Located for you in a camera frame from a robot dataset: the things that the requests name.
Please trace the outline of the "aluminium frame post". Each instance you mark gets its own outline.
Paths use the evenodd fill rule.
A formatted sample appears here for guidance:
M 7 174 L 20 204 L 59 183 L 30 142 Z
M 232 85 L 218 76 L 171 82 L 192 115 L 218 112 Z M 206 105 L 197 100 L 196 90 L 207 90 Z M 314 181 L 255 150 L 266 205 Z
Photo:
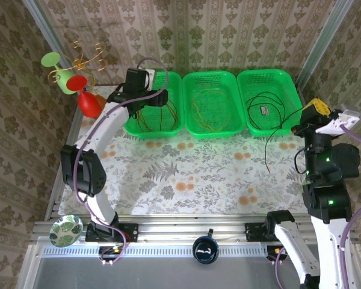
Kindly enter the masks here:
M 309 82 L 310 77 L 313 75 L 353 2 L 354 0 L 336 0 L 332 12 L 327 18 L 316 43 L 314 44 L 300 74 L 297 77 L 295 86 L 299 90 L 303 90 Z
M 64 47 L 60 42 L 55 30 L 52 27 L 46 13 L 43 11 L 38 0 L 23 0 L 23 3 L 31 13 L 32 18 L 35 20 L 39 30 L 43 37 L 47 41 L 52 52 L 57 52 L 61 55 L 59 66 L 63 69 L 69 69 L 71 67 L 69 59 L 64 56 L 66 53 Z

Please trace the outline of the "green plastic wine glass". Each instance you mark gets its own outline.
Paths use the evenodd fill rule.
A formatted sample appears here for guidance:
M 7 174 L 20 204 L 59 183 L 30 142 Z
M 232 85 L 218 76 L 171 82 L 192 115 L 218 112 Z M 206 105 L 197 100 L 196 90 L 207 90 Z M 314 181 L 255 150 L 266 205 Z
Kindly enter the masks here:
M 52 70 L 49 72 L 48 80 L 56 84 L 66 95 L 72 95 L 75 91 L 67 88 L 68 80 L 74 76 L 69 69 L 63 69 L 59 66 L 61 55 L 57 52 L 50 52 L 43 56 L 41 64 L 44 67 L 49 67 Z

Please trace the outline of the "leaf patterned bowl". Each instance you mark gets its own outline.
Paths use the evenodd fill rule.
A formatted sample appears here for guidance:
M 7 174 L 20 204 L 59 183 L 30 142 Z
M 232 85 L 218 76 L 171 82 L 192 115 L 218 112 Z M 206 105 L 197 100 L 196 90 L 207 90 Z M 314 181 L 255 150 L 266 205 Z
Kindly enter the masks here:
M 51 226 L 49 239 L 55 247 L 68 247 L 74 244 L 83 230 L 82 220 L 73 214 L 61 216 Z

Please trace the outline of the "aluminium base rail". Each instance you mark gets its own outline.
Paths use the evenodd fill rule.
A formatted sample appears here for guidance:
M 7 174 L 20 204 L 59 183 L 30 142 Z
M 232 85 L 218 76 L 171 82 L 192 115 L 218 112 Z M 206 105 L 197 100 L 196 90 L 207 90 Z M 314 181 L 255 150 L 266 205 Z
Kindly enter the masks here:
M 119 215 L 120 223 L 137 223 L 136 245 L 192 245 L 199 236 L 207 235 L 213 229 L 213 238 L 219 245 L 246 244 L 245 223 L 263 223 L 265 214 L 133 214 Z M 48 222 L 36 222 L 30 244 L 39 238 L 48 241 L 49 230 L 58 216 Z M 294 216 L 298 230 L 306 244 L 317 244 L 310 217 L 305 214 Z

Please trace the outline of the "aluminium table side rail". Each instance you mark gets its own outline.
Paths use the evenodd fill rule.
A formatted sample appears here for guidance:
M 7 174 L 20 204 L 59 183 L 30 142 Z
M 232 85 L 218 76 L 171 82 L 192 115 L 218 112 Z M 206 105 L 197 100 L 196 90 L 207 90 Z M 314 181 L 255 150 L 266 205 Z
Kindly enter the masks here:
M 82 118 L 83 116 L 81 110 L 79 109 L 79 106 L 76 105 L 76 110 L 73 115 L 72 124 L 66 140 L 68 145 L 72 145 L 74 142 L 76 142 L 81 129 Z M 49 203 L 46 209 L 44 221 L 50 221 L 51 219 L 59 216 L 58 210 L 64 194 L 65 186 L 66 185 L 63 182 L 62 166 L 59 165 L 54 185 L 52 187 L 51 196 L 49 198 Z
M 304 108 L 307 103 L 306 103 L 306 100 L 304 98 L 303 92 L 302 92 L 301 88 L 299 88 L 299 87 L 296 87 L 296 91 L 297 91 L 297 94 L 298 94 L 298 96 L 300 98 L 302 108 Z

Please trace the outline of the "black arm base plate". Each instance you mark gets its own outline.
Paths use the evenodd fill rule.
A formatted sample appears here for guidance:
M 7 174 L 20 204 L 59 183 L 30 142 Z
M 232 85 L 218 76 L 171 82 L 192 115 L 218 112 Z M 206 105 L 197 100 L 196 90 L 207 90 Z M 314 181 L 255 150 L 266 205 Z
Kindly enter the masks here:
M 125 235 L 127 242 L 138 241 L 138 224 L 119 223 L 118 228 Z M 85 233 L 86 242 L 101 243 L 122 243 L 123 237 L 115 229 L 110 229 L 104 225 L 90 222 Z
M 263 223 L 246 223 L 245 234 L 248 242 L 275 242 L 278 237 L 287 234 L 294 234 L 298 231 L 296 223 L 275 223 L 265 221 Z

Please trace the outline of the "red plastic wine glass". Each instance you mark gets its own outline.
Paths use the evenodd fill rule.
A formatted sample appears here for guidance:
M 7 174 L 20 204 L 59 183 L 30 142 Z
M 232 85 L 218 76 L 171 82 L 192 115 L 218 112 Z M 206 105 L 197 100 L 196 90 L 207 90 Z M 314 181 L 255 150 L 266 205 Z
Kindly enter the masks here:
M 97 97 L 85 91 L 87 86 L 87 79 L 82 75 L 72 76 L 66 84 L 67 88 L 71 91 L 78 92 L 78 105 L 84 116 L 89 118 L 98 118 L 102 112 L 102 106 Z

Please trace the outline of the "grey metal panel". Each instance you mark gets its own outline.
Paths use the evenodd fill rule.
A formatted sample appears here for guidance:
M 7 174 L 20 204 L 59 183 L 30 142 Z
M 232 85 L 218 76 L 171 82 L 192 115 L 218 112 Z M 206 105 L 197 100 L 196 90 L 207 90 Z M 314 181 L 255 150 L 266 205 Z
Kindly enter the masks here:
M 42 258 L 28 267 L 35 280 L 16 289 L 299 289 L 294 266 L 274 267 L 265 258 L 219 258 L 202 265 L 194 258 Z

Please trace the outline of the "dark blue mug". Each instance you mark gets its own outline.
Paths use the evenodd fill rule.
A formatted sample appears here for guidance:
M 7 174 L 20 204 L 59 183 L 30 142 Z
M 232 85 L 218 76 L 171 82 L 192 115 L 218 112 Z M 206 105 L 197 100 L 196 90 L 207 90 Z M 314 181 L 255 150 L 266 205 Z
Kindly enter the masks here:
M 193 257 L 201 264 L 214 263 L 219 256 L 219 246 L 212 237 L 214 230 L 209 229 L 207 235 L 201 236 L 193 243 Z

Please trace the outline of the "green perforated plastic basket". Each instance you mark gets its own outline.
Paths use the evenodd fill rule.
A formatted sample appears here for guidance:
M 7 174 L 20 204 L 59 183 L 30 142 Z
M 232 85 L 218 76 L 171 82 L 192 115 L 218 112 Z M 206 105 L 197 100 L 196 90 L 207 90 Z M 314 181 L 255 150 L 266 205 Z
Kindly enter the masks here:
M 199 139 L 229 138 L 245 128 L 245 115 L 235 76 L 226 71 L 184 76 L 185 126 Z
M 146 106 L 138 112 L 136 119 L 129 119 L 125 124 L 126 131 L 140 139 L 171 138 L 184 127 L 184 102 L 182 78 L 175 72 L 169 72 L 168 78 L 164 72 L 158 72 L 153 83 L 153 89 L 162 88 L 168 81 L 168 102 L 163 107 Z
M 237 84 L 245 119 L 254 137 L 288 135 L 299 124 L 302 104 L 291 76 L 280 69 L 245 70 Z M 269 115 L 262 115 L 266 106 Z

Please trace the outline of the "floral table cloth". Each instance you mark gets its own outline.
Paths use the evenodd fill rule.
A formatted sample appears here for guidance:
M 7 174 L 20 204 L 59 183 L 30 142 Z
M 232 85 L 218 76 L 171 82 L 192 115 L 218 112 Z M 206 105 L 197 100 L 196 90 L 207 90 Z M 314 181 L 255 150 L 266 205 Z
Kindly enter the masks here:
M 304 141 L 294 135 L 141 140 L 119 129 L 100 160 L 120 214 L 305 213 Z

